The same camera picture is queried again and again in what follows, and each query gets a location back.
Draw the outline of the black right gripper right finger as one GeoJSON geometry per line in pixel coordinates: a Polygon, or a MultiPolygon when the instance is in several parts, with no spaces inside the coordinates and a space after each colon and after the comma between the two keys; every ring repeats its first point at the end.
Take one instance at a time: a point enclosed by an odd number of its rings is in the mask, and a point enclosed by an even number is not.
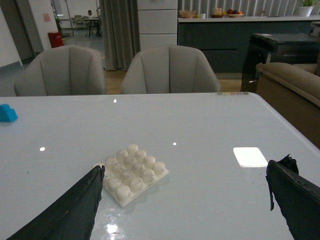
{"type": "Polygon", "coordinates": [[[280,207],[295,240],[320,238],[320,187],[299,175],[297,161],[289,154],[270,160],[266,168],[270,209],[280,207]]]}

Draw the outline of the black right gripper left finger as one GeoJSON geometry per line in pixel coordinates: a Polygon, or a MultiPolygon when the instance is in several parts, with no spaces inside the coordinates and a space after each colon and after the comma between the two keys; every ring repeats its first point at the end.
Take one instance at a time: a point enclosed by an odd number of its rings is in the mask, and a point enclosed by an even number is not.
{"type": "Polygon", "coordinates": [[[10,240],[88,240],[102,199],[104,166],[95,166],[10,240]]]}

